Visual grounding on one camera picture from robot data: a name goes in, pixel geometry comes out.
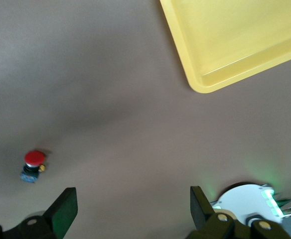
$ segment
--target yellow plastic bin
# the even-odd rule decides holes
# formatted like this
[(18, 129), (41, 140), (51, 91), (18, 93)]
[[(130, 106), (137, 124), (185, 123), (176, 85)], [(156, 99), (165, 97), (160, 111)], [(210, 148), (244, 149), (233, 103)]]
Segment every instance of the yellow plastic bin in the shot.
[(291, 60), (291, 0), (160, 0), (192, 89), (209, 93)]

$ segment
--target green light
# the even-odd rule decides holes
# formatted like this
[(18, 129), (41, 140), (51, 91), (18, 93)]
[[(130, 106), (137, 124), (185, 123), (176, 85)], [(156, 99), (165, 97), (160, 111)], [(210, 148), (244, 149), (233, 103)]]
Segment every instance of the green light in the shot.
[(264, 194), (266, 195), (267, 197), (267, 204), (269, 207), (274, 207), (272, 209), (272, 213), (275, 215), (275, 216), (279, 216), (280, 218), (283, 218), (284, 217), (284, 214), (283, 212), (281, 211), (281, 209), (279, 208), (279, 206), (277, 205), (276, 201), (274, 200), (273, 198), (273, 195), (274, 195), (274, 190), (273, 189), (267, 189), (267, 190), (264, 190), (262, 192), (262, 195), (264, 197)]

